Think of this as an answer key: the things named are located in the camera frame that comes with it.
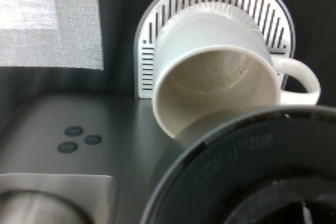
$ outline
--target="white cup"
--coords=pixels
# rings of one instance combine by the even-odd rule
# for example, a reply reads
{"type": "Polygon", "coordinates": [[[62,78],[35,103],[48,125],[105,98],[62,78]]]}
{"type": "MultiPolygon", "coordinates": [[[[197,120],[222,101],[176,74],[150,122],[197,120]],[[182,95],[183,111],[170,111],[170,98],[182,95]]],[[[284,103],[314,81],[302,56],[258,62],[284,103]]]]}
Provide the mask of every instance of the white cup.
{"type": "Polygon", "coordinates": [[[201,3],[170,19],[156,41],[153,111],[173,138],[219,110],[314,105],[320,93],[308,66],[270,56],[260,28],[242,9],[201,3]],[[281,90],[278,73],[293,76],[308,93],[281,90]]]}

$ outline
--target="gray button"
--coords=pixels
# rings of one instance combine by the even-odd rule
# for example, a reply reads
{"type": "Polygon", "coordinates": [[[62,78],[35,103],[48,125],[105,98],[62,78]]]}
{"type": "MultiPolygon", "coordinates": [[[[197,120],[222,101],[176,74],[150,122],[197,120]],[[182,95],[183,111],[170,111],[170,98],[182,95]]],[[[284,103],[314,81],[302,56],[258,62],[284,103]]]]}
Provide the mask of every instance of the gray button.
{"type": "Polygon", "coordinates": [[[78,144],[75,142],[63,142],[59,145],[59,151],[62,153],[72,153],[77,151],[77,149],[78,149],[78,144]]]}
{"type": "Polygon", "coordinates": [[[66,131],[65,131],[65,134],[69,136],[69,137],[77,137],[83,134],[84,132],[84,129],[83,127],[80,126],[72,126],[69,128],[66,128],[66,131]]]}
{"type": "Polygon", "coordinates": [[[99,135],[90,135],[86,137],[84,142],[89,145],[98,145],[102,142],[102,137],[99,135]]]}

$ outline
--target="silver metal panel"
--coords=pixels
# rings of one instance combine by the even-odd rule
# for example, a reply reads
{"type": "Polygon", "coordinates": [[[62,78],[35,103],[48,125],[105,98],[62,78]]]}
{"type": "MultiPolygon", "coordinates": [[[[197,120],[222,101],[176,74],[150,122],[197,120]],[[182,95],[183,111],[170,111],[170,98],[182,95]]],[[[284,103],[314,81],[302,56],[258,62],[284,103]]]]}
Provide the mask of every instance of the silver metal panel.
{"type": "Polygon", "coordinates": [[[152,111],[150,100],[93,96],[51,96],[24,105],[0,137],[0,188],[54,193],[87,212],[98,212],[99,201],[111,203],[108,223],[137,224],[156,183],[182,153],[152,111]],[[65,129],[74,125],[84,133],[68,137],[65,129]],[[92,134],[102,136],[96,146],[84,143],[92,134]],[[78,143],[71,154],[57,151],[65,141],[78,143]]]}
{"type": "Polygon", "coordinates": [[[0,175],[0,195],[14,191],[38,191],[51,194],[71,201],[96,224],[108,224],[114,215],[114,185],[114,180],[110,176],[0,175]]]}

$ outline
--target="dark background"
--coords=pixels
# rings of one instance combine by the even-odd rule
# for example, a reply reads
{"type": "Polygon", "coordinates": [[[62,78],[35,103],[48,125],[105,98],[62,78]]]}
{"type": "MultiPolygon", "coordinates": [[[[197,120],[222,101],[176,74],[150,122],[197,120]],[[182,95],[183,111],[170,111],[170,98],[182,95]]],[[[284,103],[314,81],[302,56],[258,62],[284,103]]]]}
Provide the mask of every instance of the dark background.
{"type": "MultiPolygon", "coordinates": [[[[336,106],[336,1],[284,0],[293,14],[294,58],[318,75],[320,104],[336,106]]],[[[33,98],[51,93],[135,96],[134,38],[150,0],[101,0],[105,71],[60,68],[0,68],[0,119],[33,98]]],[[[288,90],[302,90],[296,80],[288,90]]]]}

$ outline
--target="cup handle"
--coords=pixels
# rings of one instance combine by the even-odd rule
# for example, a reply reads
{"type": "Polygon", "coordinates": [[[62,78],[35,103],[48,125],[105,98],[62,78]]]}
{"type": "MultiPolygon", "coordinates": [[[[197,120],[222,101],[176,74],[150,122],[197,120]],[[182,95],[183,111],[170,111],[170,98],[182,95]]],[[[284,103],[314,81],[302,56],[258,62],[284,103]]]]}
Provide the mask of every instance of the cup handle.
{"type": "Polygon", "coordinates": [[[321,95],[321,87],[311,68],[296,59],[278,55],[272,55],[272,61],[276,72],[293,76],[308,90],[308,93],[294,93],[281,90],[281,104],[315,105],[321,95]]]}

